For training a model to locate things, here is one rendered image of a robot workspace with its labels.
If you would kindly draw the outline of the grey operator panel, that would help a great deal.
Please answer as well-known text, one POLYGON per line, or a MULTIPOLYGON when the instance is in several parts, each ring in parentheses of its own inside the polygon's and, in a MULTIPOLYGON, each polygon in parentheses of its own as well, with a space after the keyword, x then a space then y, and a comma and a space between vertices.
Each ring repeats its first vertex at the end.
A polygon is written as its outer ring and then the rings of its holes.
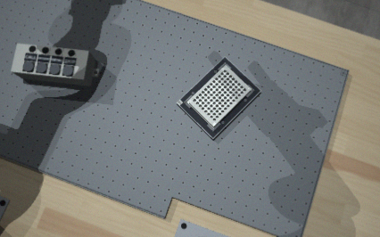
POLYGON ((17 44, 11 70, 23 79, 81 86, 91 86, 99 71, 89 51, 24 44, 17 44))

